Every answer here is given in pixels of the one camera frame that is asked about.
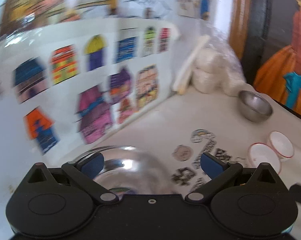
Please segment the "white bowl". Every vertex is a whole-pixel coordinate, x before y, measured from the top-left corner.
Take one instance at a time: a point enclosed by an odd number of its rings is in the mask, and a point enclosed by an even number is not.
[[[249,147],[249,162],[253,168],[257,168],[260,163],[269,163],[279,174],[282,164],[276,152],[264,143],[253,143]]]
[[[278,131],[272,131],[268,134],[267,145],[277,153],[281,162],[287,161],[294,156],[295,151],[292,142]]]

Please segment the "stainless steel bowl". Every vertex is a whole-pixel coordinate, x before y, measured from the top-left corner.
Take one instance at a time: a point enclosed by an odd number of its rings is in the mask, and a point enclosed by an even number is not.
[[[75,161],[95,152],[104,156],[104,168],[93,179],[119,197],[126,194],[171,194],[173,186],[167,169],[148,152],[132,146],[95,148]]]
[[[273,108],[260,95],[242,90],[238,94],[238,108],[241,114],[252,122],[263,122],[273,114]]]

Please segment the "white table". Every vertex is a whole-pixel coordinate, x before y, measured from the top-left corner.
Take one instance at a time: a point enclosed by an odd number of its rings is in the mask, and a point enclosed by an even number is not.
[[[248,84],[244,89],[254,91]],[[234,160],[237,157],[246,159],[247,149],[252,143],[265,143],[268,133],[277,130],[284,133],[295,147],[294,157],[282,164],[280,177],[288,188],[297,182],[301,184],[301,120],[279,106],[269,96],[263,97],[271,103],[274,113],[266,122],[257,124],[245,119],[238,112],[237,98],[229,97],[220,90],[212,94],[202,94],[189,87],[185,95],[172,96],[99,146],[130,145],[146,149],[157,156],[171,174],[176,173],[179,168],[190,168],[196,175],[189,180],[189,185],[176,185],[176,191],[185,195],[199,178],[204,182],[208,180],[201,169],[196,170],[192,165],[208,140],[192,143],[190,141],[192,131],[205,129],[214,133],[216,137],[213,140],[217,144],[212,154],[217,148],[224,149]],[[192,148],[191,159],[179,162],[172,157],[178,145]],[[61,165],[81,153],[78,150],[73,151],[54,165]],[[292,235],[301,240],[301,205],[298,205],[298,208],[299,215]]]

